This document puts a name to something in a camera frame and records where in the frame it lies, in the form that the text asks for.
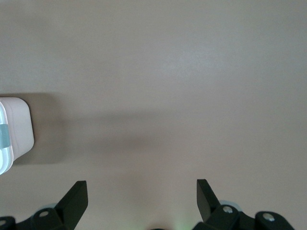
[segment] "white plastic container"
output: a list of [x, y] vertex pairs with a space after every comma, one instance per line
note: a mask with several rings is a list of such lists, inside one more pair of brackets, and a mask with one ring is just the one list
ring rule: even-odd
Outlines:
[[0, 175], [34, 145], [30, 110], [25, 101], [0, 97]]

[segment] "gray surface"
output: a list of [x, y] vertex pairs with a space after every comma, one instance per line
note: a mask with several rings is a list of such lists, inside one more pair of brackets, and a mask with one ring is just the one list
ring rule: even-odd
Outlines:
[[0, 96], [34, 148], [0, 177], [17, 221], [87, 180], [77, 230], [191, 229], [196, 179], [305, 230], [307, 2], [0, 3]]

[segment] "container lid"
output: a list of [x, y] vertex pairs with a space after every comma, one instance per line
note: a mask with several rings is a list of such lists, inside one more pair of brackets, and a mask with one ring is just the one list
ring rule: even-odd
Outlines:
[[5, 109], [0, 102], [0, 175], [12, 166], [12, 145]]

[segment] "beige tabletop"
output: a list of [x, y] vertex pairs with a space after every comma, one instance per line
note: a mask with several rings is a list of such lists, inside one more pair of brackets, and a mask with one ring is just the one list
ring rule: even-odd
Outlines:
[[33, 149], [0, 176], [17, 221], [86, 180], [76, 230], [190, 230], [196, 180], [307, 226], [305, 0], [1, 0], [0, 97]]

